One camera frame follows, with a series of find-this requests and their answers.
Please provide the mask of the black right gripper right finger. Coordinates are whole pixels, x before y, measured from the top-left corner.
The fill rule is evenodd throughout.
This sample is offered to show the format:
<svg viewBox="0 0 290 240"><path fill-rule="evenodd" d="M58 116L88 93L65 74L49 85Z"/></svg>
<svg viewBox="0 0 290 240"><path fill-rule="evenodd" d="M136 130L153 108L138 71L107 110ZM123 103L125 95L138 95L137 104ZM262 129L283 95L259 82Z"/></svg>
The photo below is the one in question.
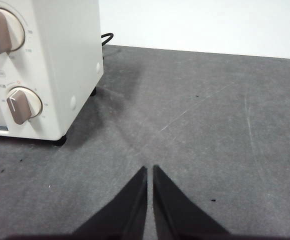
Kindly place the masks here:
<svg viewBox="0 0 290 240"><path fill-rule="evenodd" d="M231 236L195 205L159 165L153 166L153 211L160 240L220 240Z"/></svg>

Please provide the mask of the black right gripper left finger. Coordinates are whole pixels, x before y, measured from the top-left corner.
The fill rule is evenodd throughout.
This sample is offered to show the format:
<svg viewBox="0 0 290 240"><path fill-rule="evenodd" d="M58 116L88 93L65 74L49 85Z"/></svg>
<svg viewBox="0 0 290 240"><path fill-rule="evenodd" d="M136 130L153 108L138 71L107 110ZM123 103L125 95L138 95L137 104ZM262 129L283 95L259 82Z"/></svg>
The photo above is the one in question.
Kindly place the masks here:
<svg viewBox="0 0 290 240"><path fill-rule="evenodd" d="M142 240L148 206L148 170L141 167L120 192L73 232L80 240Z"/></svg>

